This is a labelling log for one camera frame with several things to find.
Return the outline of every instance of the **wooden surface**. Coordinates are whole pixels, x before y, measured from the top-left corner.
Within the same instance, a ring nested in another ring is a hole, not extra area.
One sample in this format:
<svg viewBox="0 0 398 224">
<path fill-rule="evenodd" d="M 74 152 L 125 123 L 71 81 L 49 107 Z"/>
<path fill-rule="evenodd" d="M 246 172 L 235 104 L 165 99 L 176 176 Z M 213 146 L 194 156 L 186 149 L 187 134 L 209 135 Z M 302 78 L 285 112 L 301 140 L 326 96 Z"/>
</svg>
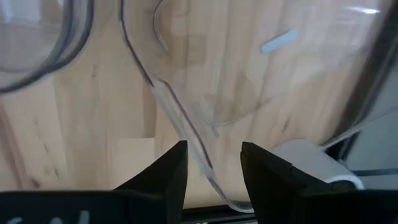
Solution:
<svg viewBox="0 0 398 224">
<path fill-rule="evenodd" d="M 183 94 L 219 182 L 236 200 L 248 199 L 242 141 L 272 149 L 292 138 L 321 144 L 334 134 L 367 56 L 349 53 L 367 46 L 379 21 L 342 9 L 354 0 L 290 3 L 170 0 L 163 11 L 174 70 L 163 78 Z M 0 190 L 112 189 L 178 141 L 122 42 L 116 9 L 71 65 L 1 97 Z M 259 52 L 291 29 L 300 37 L 289 47 Z M 185 206 L 219 204 L 190 159 Z"/>
</svg>

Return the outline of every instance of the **clear plastic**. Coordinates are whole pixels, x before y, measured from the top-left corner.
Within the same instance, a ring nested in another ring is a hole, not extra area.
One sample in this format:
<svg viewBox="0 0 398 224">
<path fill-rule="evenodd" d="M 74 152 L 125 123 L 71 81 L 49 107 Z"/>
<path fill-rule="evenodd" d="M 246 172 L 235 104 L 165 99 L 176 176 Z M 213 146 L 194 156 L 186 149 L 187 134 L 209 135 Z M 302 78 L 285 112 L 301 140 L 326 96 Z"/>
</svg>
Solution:
<svg viewBox="0 0 398 224">
<path fill-rule="evenodd" d="M 366 100 L 355 97 L 374 92 L 358 85 L 377 82 L 363 72 L 391 5 L 121 0 L 119 9 L 126 44 L 191 155 L 232 208 L 250 212 L 243 141 L 324 148 L 375 119 L 360 116 Z"/>
<path fill-rule="evenodd" d="M 68 64 L 93 25 L 94 0 L 0 1 L 0 92 Z"/>
</svg>

